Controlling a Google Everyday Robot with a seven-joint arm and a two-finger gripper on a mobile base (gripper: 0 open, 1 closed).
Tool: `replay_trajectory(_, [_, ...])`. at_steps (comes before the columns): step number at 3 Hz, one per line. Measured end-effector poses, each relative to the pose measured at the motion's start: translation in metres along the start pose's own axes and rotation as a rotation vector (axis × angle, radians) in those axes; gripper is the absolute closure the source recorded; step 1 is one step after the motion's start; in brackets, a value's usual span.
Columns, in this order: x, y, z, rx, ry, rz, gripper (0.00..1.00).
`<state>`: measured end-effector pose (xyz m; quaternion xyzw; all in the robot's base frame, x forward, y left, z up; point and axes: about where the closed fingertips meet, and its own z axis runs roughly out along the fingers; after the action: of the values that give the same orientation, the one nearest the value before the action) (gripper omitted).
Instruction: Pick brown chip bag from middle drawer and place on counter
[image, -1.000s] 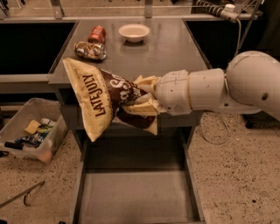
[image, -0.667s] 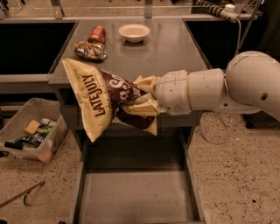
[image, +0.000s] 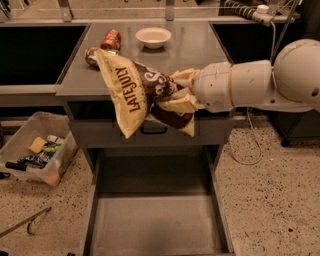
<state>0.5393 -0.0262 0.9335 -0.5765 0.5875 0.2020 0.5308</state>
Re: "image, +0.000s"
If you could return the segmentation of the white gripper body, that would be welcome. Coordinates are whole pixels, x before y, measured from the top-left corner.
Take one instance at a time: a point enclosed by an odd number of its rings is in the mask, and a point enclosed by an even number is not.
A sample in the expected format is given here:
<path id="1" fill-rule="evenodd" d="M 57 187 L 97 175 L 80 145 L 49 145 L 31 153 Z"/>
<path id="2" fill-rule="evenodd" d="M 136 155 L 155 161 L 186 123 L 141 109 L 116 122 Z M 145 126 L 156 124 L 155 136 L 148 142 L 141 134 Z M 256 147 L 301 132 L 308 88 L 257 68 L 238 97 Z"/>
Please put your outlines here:
<path id="1" fill-rule="evenodd" d="M 198 100 L 211 113 L 227 112 L 233 109 L 229 96 L 228 62 L 212 63 L 203 68 L 193 84 L 193 92 Z"/>

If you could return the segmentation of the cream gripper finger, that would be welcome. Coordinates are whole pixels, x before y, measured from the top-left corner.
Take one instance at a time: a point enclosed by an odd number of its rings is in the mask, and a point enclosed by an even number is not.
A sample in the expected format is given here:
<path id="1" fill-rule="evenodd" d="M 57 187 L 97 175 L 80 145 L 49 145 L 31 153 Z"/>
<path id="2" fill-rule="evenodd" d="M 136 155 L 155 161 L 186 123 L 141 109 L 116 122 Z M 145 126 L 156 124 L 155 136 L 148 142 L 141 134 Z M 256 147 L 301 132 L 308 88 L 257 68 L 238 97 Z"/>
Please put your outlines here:
<path id="1" fill-rule="evenodd" d="M 158 100 L 157 105 L 165 111 L 177 113 L 194 113 L 199 109 L 197 98 L 187 93 L 182 97 Z"/>
<path id="2" fill-rule="evenodd" d="M 171 78 L 175 83 L 181 85 L 182 87 L 191 89 L 198 73 L 198 69 L 190 68 L 182 71 L 176 71 L 171 75 Z"/>

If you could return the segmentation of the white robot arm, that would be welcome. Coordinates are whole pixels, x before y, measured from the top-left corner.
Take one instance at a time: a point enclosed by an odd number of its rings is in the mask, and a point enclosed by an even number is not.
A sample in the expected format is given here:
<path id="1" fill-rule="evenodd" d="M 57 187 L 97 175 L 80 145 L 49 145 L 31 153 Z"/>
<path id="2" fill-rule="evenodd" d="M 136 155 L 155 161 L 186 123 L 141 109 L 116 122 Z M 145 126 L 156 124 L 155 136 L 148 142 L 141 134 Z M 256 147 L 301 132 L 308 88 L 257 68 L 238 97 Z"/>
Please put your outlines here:
<path id="1" fill-rule="evenodd" d="M 206 109 L 227 112 L 237 107 L 267 111 L 320 110 L 320 42 L 301 39 L 285 46 L 274 62 L 268 60 L 230 64 L 212 63 L 191 78 L 184 92 L 158 102 L 166 111 L 193 113 Z"/>

